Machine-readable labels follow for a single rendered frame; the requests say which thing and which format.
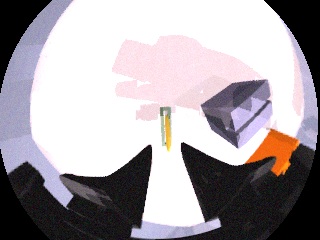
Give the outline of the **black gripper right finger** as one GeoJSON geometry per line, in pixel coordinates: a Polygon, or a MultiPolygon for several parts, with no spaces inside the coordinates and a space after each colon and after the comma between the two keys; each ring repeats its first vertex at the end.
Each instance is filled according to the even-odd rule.
{"type": "Polygon", "coordinates": [[[180,153],[205,224],[217,219],[245,185],[269,172],[277,160],[276,156],[268,156],[252,163],[232,165],[185,143],[181,143],[180,153]]]}

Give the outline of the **gold coin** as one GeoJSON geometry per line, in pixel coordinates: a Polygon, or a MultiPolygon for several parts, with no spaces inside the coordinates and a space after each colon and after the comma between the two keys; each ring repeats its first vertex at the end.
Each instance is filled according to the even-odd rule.
{"type": "Polygon", "coordinates": [[[165,116],[165,147],[167,147],[167,152],[171,151],[171,136],[169,136],[169,123],[168,116],[165,116]]]}

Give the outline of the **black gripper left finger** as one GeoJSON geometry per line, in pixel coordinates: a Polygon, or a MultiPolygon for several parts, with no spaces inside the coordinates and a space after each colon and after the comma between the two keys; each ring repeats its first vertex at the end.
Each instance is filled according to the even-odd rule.
{"type": "Polygon", "coordinates": [[[133,225],[133,229],[141,229],[152,157],[152,144],[148,144],[112,175],[99,177],[63,173],[59,179],[72,196],[115,209],[121,219],[133,225]]]}

